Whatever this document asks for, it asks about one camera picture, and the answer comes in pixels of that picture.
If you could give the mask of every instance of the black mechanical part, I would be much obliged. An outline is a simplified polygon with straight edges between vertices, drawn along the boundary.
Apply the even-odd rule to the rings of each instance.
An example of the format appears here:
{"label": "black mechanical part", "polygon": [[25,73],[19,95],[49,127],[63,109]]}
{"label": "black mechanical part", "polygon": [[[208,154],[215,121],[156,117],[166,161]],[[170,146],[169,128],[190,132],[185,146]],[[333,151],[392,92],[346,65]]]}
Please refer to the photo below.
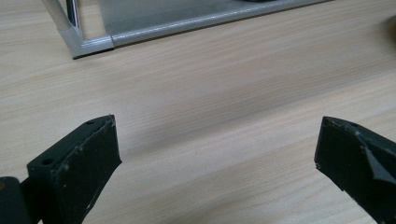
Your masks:
{"label": "black mechanical part", "polygon": [[[0,187],[8,186],[0,188],[0,223],[81,224],[120,164],[114,116],[87,121],[30,161],[21,184],[0,179]],[[18,206],[17,215],[9,203]],[[17,220],[24,212],[29,220]]]}
{"label": "black mechanical part", "polygon": [[376,222],[396,223],[396,144],[358,124],[324,117],[318,170]]}

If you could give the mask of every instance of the mounting hole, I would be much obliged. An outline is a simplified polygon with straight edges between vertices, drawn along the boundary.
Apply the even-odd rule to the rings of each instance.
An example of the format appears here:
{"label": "mounting hole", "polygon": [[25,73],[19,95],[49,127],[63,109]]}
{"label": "mounting hole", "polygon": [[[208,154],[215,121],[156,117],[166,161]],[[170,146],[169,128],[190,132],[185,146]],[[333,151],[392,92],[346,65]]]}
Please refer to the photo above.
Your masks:
{"label": "mounting hole", "polygon": [[43,165],[51,165],[53,163],[53,159],[45,159],[41,162]]}

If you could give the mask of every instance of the wooden table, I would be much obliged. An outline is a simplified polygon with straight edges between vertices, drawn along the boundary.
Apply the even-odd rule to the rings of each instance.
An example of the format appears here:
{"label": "wooden table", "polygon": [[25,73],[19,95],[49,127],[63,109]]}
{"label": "wooden table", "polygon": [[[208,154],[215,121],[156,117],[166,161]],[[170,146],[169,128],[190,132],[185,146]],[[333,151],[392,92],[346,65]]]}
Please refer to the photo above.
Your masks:
{"label": "wooden table", "polygon": [[[396,2],[339,0],[73,61],[0,0],[0,175],[106,114],[123,164],[84,223],[374,223],[315,169],[323,116],[396,140]],[[83,3],[86,36],[103,32]]]}

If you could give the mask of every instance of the light wood grain surface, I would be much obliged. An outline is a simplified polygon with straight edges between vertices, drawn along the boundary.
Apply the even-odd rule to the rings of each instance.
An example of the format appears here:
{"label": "light wood grain surface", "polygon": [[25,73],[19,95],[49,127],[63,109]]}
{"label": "light wood grain surface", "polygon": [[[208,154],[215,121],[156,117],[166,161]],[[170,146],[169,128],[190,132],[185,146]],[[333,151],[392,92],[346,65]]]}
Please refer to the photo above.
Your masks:
{"label": "light wood grain surface", "polygon": [[123,164],[86,224],[374,223],[313,159],[325,115],[396,140],[395,18],[338,0],[73,61],[39,0],[0,0],[0,175],[114,114]]}

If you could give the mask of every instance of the gray object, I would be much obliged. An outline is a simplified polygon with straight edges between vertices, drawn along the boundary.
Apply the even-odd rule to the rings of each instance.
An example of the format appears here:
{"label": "gray object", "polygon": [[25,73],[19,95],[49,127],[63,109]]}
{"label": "gray object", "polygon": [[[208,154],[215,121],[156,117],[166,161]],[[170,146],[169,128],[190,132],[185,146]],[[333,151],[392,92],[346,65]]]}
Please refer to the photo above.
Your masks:
{"label": "gray object", "polygon": [[241,20],[326,0],[99,0],[106,35],[84,39],[77,0],[68,16],[59,0],[42,0],[74,58],[151,38]]}

